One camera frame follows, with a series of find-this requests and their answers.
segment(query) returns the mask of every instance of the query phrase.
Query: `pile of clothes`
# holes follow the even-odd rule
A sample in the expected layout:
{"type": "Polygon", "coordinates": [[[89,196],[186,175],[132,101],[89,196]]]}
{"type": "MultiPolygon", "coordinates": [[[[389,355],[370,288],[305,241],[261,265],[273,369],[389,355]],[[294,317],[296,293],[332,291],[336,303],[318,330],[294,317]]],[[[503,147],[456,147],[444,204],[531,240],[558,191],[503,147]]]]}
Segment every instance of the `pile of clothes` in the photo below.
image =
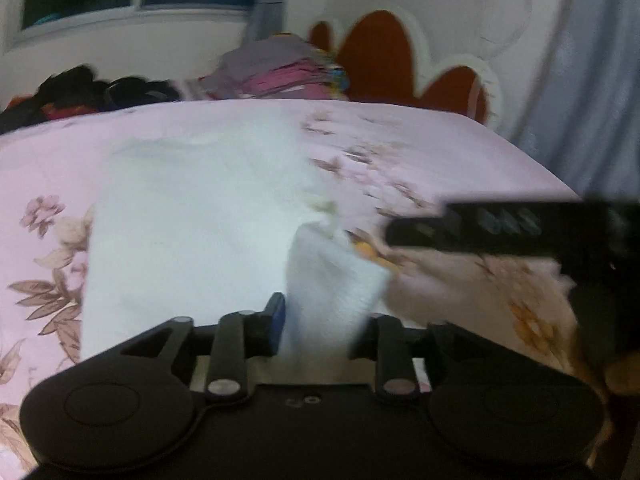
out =
{"type": "Polygon", "coordinates": [[[181,98],[168,81],[130,76],[108,82],[97,80],[92,67],[80,65],[49,77],[35,95],[12,99],[0,114],[0,135],[46,121],[181,98]]]}
{"type": "Polygon", "coordinates": [[[344,70],[295,34],[279,34],[228,52],[212,75],[195,84],[200,94],[214,100],[342,99],[348,88],[344,70]]]}

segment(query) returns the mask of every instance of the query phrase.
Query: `window sill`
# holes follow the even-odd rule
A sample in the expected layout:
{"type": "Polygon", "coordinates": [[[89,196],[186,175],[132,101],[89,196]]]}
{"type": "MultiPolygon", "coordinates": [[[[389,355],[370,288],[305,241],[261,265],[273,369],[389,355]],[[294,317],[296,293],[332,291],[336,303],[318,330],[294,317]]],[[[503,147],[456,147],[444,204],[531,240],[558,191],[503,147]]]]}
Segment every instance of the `window sill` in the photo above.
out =
{"type": "Polygon", "coordinates": [[[98,28],[116,27],[119,25],[134,25],[154,22],[184,22],[184,21],[226,21],[245,22],[249,15],[248,9],[237,7],[177,7],[155,6],[137,10],[133,7],[120,9],[98,10],[61,18],[55,22],[33,25],[14,35],[10,50],[38,43],[43,39],[52,39],[67,35],[70,32],[85,32],[98,28]]]}

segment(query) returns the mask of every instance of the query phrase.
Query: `circular cover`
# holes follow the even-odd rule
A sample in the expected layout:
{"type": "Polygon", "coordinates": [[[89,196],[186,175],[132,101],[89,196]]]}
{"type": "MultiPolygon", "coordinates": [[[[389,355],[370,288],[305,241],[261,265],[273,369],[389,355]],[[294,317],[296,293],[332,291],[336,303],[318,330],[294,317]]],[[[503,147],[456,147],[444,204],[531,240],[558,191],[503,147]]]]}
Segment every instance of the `circular cover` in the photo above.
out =
{"type": "Polygon", "coordinates": [[[189,429],[191,393],[160,363],[116,356],[96,365],[71,368],[24,399],[20,424],[39,461],[78,470],[134,466],[189,429]]]}
{"type": "Polygon", "coordinates": [[[583,459],[602,426],[599,398],[550,368],[525,368],[514,376],[498,360],[456,365],[429,402],[441,436],[486,463],[529,468],[583,459]]]}

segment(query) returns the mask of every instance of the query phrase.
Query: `hanging cord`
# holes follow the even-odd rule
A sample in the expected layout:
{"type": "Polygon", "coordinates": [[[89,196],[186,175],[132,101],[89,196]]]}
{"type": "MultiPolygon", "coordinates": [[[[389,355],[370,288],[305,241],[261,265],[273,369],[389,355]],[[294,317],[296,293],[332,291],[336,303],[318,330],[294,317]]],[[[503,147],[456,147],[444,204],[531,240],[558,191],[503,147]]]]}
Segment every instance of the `hanging cord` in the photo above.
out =
{"type": "MultiPolygon", "coordinates": [[[[480,54],[478,57],[485,62],[490,62],[500,54],[509,50],[518,40],[524,35],[531,23],[531,17],[533,15],[533,0],[523,0],[525,15],[520,26],[514,30],[502,43],[497,43],[490,40],[482,34],[483,17],[486,14],[487,0],[476,0],[476,9],[478,9],[477,23],[475,29],[475,37],[478,38],[477,52],[481,51],[482,41],[495,45],[493,50],[490,50],[487,54],[480,54]]],[[[478,112],[478,100],[480,98],[480,92],[482,90],[482,81],[480,75],[476,74],[474,81],[469,91],[469,98],[466,108],[466,116],[476,120],[476,113],[478,112]]]]}

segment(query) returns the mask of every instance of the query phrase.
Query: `headboard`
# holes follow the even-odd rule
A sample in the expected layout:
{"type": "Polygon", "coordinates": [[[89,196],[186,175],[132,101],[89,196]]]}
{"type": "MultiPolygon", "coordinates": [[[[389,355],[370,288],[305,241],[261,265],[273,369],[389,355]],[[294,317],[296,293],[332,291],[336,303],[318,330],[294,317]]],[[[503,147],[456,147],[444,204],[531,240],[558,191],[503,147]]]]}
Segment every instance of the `headboard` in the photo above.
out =
{"type": "Polygon", "coordinates": [[[335,18],[322,17],[308,39],[345,68],[350,100],[455,112],[498,127],[502,93],[489,65],[461,54],[434,66],[424,33],[405,10],[376,8],[342,36],[335,18]]]}

